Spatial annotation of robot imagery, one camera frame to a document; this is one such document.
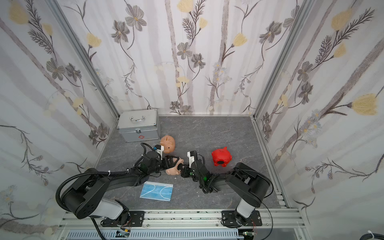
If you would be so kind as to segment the pink piggy bank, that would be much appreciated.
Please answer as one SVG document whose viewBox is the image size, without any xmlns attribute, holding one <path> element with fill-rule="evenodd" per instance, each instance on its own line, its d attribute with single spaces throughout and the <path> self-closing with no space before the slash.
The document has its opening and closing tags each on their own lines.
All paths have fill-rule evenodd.
<svg viewBox="0 0 384 240">
<path fill-rule="evenodd" d="M 167 175 L 178 176 L 181 174 L 181 170 L 178 169 L 180 165 L 184 163 L 183 159 L 173 158 L 174 166 L 166 170 Z"/>
</svg>

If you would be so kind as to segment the tan piggy bank front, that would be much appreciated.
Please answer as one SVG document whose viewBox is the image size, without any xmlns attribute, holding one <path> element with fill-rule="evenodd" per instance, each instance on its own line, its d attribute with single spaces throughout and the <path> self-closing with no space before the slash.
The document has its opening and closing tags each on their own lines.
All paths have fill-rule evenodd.
<svg viewBox="0 0 384 240">
<path fill-rule="evenodd" d="M 176 141 L 173 137 L 166 135 L 161 138 L 160 145 L 164 147 L 165 154 L 170 154 L 175 151 Z"/>
</svg>

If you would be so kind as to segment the red piggy bank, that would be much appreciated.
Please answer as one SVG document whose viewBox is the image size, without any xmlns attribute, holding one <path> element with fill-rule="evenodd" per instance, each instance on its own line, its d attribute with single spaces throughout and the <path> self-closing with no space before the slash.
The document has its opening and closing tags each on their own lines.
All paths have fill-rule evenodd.
<svg viewBox="0 0 384 240">
<path fill-rule="evenodd" d="M 213 151 L 212 158 L 213 158 L 214 166 L 226 167 L 232 160 L 232 155 L 228 151 L 227 147 L 224 147 L 222 149 L 217 149 Z"/>
</svg>

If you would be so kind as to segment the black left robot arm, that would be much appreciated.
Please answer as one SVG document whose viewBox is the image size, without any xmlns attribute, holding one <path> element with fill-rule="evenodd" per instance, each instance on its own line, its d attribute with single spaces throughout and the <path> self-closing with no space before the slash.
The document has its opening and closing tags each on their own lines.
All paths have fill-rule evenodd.
<svg viewBox="0 0 384 240">
<path fill-rule="evenodd" d="M 82 174 L 70 177 L 61 183 L 56 191 L 57 204 L 78 219 L 104 217 L 116 220 L 127 214 L 127 207 L 104 198 L 106 192 L 136 187 L 145 183 L 153 174 L 168 171 L 179 175 L 179 165 L 184 160 L 176 156 L 165 156 L 151 151 L 143 154 L 132 168 L 119 172 L 101 172 L 89 169 Z"/>
</svg>

